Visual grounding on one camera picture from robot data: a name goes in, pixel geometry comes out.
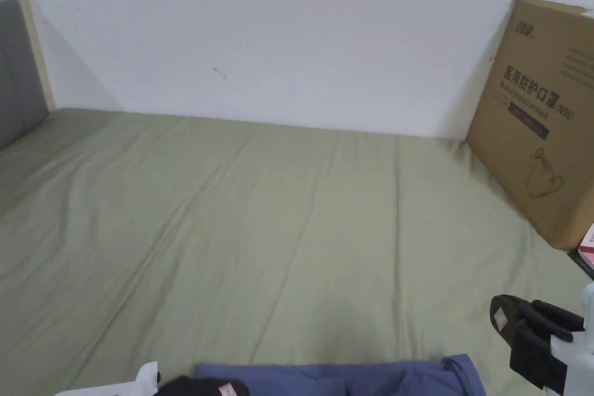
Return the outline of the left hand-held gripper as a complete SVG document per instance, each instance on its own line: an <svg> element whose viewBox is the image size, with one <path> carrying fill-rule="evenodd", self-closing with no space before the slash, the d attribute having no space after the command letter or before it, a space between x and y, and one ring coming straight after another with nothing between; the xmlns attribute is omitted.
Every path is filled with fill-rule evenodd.
<svg viewBox="0 0 594 396"><path fill-rule="evenodd" d="M249 395L248 387L240 380L179 376L158 388L160 378L158 363L154 361L144 364L139 369L135 379L130 382L67 390L56 395Z"/></svg>

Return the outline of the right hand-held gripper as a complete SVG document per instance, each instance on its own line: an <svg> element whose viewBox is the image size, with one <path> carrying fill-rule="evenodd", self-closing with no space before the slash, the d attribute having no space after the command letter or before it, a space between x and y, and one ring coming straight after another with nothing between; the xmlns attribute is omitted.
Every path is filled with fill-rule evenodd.
<svg viewBox="0 0 594 396"><path fill-rule="evenodd" d="M542 300L494 296L490 321L510 345L511 370L540 390L593 395L593 283L581 302L584 319Z"/></svg>

